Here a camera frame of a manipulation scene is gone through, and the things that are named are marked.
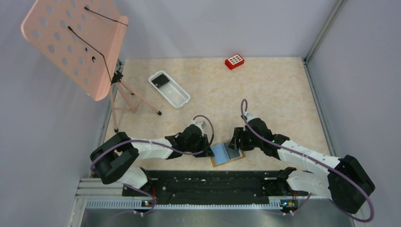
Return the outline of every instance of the white wall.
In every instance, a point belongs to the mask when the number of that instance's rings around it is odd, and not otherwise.
[[[115,0],[123,58],[303,56],[336,0]]]
[[[376,185],[374,226],[401,213],[401,1],[348,1],[311,61],[338,153]]]
[[[21,23],[34,0],[0,3],[0,225],[66,226],[89,173],[107,100],[95,102],[32,47]]]

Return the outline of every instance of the black wire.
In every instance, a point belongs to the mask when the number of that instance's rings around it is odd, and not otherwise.
[[[77,33],[75,33],[74,30],[72,30],[72,28],[71,28],[70,26],[68,26],[67,28],[68,28],[70,31],[72,31],[72,32],[74,33],[74,35],[76,35],[80,40],[82,40],[82,41],[83,41],[84,43],[86,43],[88,46],[92,47],[92,49],[94,49],[96,52],[98,52],[98,53],[103,57],[103,60],[105,61],[107,73],[109,74],[110,82],[113,83],[113,82],[112,82],[112,77],[110,76],[109,67],[107,66],[107,62],[106,62],[105,56],[104,56],[100,51],[98,51],[95,47],[93,47],[93,46],[90,45],[87,41],[85,41],[83,38],[81,38],[79,35],[77,35]]]
[[[102,15],[102,14],[100,14],[100,13],[96,13],[96,12],[90,10],[90,9],[89,9],[88,7],[86,7],[86,6],[84,7],[84,9],[86,9],[86,10],[88,10],[88,11],[91,11],[92,13],[97,14],[97,15],[99,15],[99,16],[101,16],[101,17],[107,18],[107,19],[109,19],[109,20],[111,20],[111,21],[114,21],[114,22],[120,23],[120,24],[122,24],[122,25],[128,26],[128,24],[124,24],[123,22],[120,22],[120,21],[118,21],[118,20],[114,20],[114,19],[111,19],[111,18],[109,18],[109,17],[106,17],[106,16],[104,16],[104,15]]]

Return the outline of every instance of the metal floor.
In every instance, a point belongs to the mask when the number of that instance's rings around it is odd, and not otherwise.
[[[155,210],[141,218],[124,210],[87,209],[81,227],[353,227],[328,200],[309,201],[295,216],[272,210]]]

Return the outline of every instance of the stand tripod leg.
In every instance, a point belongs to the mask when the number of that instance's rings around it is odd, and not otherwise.
[[[131,94],[135,94],[139,99],[141,99],[144,103],[146,103],[150,108],[152,108],[154,111],[157,112],[157,114],[162,115],[162,112],[158,110],[153,104],[151,104],[148,100],[146,100],[144,97],[142,97],[140,94],[138,94],[134,89],[132,89],[127,83],[124,81],[120,82],[121,85],[123,85],[127,90],[131,92]]]
[[[109,96],[110,96],[110,103],[112,106],[112,114],[113,114],[113,123],[114,123],[114,132],[118,132],[118,127],[117,127],[117,117],[115,116],[115,106],[114,106],[114,96],[113,96],[113,87],[110,86],[109,89]]]
[[[127,93],[125,93],[124,89],[121,87],[120,84],[122,84],[122,83],[121,82],[115,83],[118,91],[121,93],[121,96],[124,98],[125,102],[128,104],[128,106],[130,107],[131,111],[133,113],[135,113],[138,110],[138,108],[134,107],[134,104],[130,100],[130,97],[127,95]]]

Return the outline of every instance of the pink music stand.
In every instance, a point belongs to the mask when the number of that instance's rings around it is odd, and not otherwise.
[[[113,0],[36,0],[21,25],[24,38],[90,97],[98,101],[110,95],[115,132],[115,110],[134,113],[139,106],[121,85],[161,115],[127,83],[113,80],[127,24],[128,18],[120,15]],[[114,107],[113,83],[129,109]]]

